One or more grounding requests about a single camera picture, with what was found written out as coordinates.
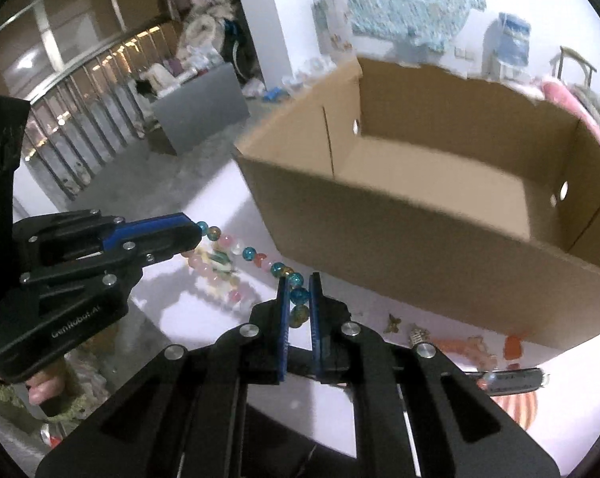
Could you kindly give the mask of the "left hand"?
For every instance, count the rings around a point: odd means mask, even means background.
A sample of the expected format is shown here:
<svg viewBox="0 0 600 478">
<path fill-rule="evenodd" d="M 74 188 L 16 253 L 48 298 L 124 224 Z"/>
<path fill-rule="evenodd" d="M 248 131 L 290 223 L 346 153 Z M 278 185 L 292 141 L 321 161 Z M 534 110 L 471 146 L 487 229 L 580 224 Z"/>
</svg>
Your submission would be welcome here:
<svg viewBox="0 0 600 478">
<path fill-rule="evenodd" d="M 75 373 L 64 358 L 60 358 L 25 381 L 28 404 L 42 410 L 45 417 L 67 413 L 80 398 L 82 390 Z"/>
</svg>

